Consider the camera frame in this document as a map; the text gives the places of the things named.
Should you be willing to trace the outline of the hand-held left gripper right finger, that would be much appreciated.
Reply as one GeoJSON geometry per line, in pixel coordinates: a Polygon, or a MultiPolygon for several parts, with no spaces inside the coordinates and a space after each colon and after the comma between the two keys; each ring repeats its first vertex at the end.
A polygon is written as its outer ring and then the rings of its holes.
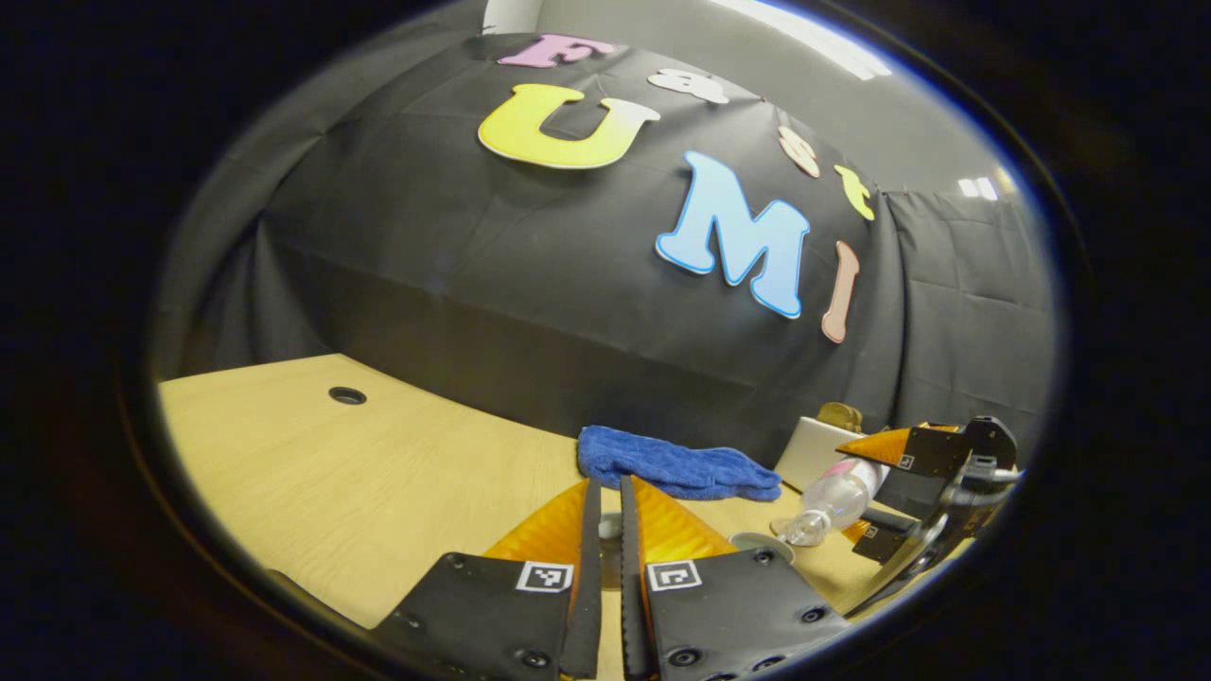
{"type": "Polygon", "coordinates": [[[620,499],[626,681],[770,681],[851,628],[771,546],[731,546],[636,476],[620,499]]]}

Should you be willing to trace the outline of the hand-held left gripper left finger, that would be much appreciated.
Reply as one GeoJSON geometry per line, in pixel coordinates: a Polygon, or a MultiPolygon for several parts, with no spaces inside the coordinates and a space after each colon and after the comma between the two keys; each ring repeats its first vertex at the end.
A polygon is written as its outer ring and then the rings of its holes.
{"type": "Polygon", "coordinates": [[[601,486],[572,483],[484,553],[443,553],[375,626],[434,681],[585,681],[602,624],[601,486]]]}

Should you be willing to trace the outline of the clear plastic water bottle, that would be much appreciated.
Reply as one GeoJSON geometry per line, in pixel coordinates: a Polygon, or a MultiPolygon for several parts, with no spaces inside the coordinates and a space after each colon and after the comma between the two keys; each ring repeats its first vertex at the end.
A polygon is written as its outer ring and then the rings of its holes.
{"type": "Polygon", "coordinates": [[[798,514],[770,522],[773,536],[788,546],[821,546],[860,520],[889,473],[882,463],[843,458],[800,493],[798,514]]]}

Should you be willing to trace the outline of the white toaster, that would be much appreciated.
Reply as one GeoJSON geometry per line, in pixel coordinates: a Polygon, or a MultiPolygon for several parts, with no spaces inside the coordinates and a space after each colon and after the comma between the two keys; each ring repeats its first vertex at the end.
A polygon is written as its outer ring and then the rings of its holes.
{"type": "Polygon", "coordinates": [[[836,451],[840,445],[851,443],[860,437],[865,437],[865,434],[831,427],[810,417],[800,417],[788,443],[784,446],[774,473],[790,488],[804,491],[836,463],[843,460],[844,454],[836,451]]]}

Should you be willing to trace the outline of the blue towel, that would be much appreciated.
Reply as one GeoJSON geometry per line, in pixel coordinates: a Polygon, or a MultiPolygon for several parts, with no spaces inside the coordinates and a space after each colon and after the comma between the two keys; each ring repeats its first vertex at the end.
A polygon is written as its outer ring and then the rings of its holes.
{"type": "Polygon", "coordinates": [[[578,469],[603,487],[619,490],[636,476],[675,499],[776,500],[782,479],[730,447],[690,448],[607,427],[584,427],[576,441],[578,469]]]}

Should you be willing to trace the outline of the black backdrop cloth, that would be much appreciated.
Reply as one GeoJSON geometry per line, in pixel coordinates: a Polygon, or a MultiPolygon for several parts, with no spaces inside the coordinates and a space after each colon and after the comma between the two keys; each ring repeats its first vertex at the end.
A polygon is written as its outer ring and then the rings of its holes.
{"type": "Polygon", "coordinates": [[[230,147],[182,221],[163,380],[342,354],[568,436],[610,427],[765,465],[830,401],[869,429],[1000,419],[1031,456],[1056,372],[1045,230],[1016,200],[894,185],[953,159],[932,102],[790,68],[654,86],[629,46],[549,68],[536,35],[331,65],[230,147]]]}

